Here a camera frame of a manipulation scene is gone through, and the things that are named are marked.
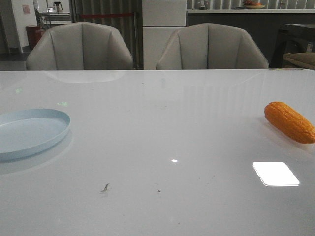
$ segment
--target upholstered chair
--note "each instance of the upholstered chair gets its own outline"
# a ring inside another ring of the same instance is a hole
[[[78,22],[47,30],[26,61],[27,70],[132,70],[133,59],[112,26]]]
[[[211,23],[175,31],[157,63],[159,70],[252,68],[269,68],[269,63],[251,36]]]

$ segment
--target white wall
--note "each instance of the white wall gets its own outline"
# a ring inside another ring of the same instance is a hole
[[[16,29],[20,40],[21,51],[23,47],[29,45],[28,36],[26,34],[26,26],[37,26],[35,9],[33,0],[12,0],[13,14],[15,18]],[[23,13],[23,5],[30,6],[30,14]]]
[[[38,6],[39,6],[39,12],[47,11],[47,3],[46,0],[37,0],[38,1]],[[48,7],[53,7],[53,3],[55,1],[61,2],[63,6],[63,12],[70,12],[70,7],[69,7],[69,0],[47,0],[48,1]]]

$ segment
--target white cabinet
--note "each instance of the white cabinet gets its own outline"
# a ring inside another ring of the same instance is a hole
[[[167,40],[186,25],[186,0],[143,0],[143,61],[155,70]]]

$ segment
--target kettle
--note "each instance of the kettle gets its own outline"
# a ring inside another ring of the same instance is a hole
[[[54,10],[55,10],[55,6],[56,6],[56,9],[57,9],[58,13],[63,11],[63,5],[61,4],[61,2],[55,1],[54,2]]]

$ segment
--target orange corn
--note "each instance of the orange corn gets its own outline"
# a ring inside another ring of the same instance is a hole
[[[271,102],[265,107],[266,119],[291,139],[302,143],[315,143],[314,126],[284,102]]]

